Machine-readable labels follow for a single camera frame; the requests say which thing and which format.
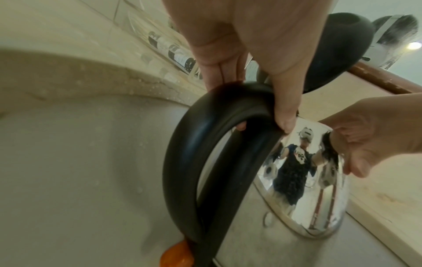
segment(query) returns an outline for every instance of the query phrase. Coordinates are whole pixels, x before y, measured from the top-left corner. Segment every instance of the chrome surface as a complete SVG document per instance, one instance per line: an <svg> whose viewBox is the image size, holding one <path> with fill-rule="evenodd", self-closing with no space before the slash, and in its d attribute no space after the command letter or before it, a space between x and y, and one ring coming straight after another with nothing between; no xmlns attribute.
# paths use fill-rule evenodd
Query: chrome surface
<svg viewBox="0 0 422 267"><path fill-rule="evenodd" d="M349 182L342 172L343 158L336 153L334 158L322 156L328 151L323 135L330 132L323 124L298 118L254 181L278 218L306 237L333 233L346 210Z"/></svg>

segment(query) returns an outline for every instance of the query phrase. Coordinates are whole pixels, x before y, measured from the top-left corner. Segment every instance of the black kettle handle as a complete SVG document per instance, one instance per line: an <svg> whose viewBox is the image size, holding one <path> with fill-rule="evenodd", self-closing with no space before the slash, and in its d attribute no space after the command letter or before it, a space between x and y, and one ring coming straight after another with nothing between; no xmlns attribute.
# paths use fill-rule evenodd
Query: black kettle handle
<svg viewBox="0 0 422 267"><path fill-rule="evenodd" d="M217 253L256 173L283 135L273 110L270 86L225 84L190 107L173 133L164 160L164 198L179 230L206 246L194 251L196 263ZM247 121L247 129L231 135L197 201L205 162L220 139L242 121Z"/></svg>

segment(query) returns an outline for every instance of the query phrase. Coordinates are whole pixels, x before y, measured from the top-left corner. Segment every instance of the human hand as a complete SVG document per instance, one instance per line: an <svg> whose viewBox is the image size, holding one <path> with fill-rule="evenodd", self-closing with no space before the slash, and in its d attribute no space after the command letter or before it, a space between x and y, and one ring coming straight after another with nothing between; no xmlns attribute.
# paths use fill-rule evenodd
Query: human hand
<svg viewBox="0 0 422 267"><path fill-rule="evenodd" d="M163 0L190 45L207 90L244 80L250 52L273 82L276 123L286 133L295 126L331 1Z"/></svg>
<svg viewBox="0 0 422 267"><path fill-rule="evenodd" d="M422 93L363 99L320 122L346 141L345 174L364 178L389 157L422 152Z"/></svg>

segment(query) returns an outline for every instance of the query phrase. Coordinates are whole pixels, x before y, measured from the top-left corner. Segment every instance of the dark t-shirt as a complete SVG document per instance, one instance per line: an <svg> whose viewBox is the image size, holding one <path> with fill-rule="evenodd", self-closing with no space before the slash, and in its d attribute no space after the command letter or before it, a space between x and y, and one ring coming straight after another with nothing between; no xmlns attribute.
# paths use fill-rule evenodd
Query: dark t-shirt
<svg viewBox="0 0 422 267"><path fill-rule="evenodd" d="M273 180L274 190L284 194L290 205L297 204L303 196L308 172L314 176L317 170L312 166L313 154L300 149L295 155L296 148L298 146L294 144L286 147L289 154Z"/></svg>

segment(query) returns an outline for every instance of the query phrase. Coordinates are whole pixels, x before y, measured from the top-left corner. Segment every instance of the orange object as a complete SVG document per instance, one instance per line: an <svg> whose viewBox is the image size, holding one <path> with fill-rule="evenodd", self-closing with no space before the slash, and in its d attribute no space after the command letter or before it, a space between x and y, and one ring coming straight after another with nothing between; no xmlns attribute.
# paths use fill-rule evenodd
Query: orange object
<svg viewBox="0 0 422 267"><path fill-rule="evenodd" d="M160 259L160 267L192 267L193 262L193 255L188 242L183 240L163 253Z"/></svg>

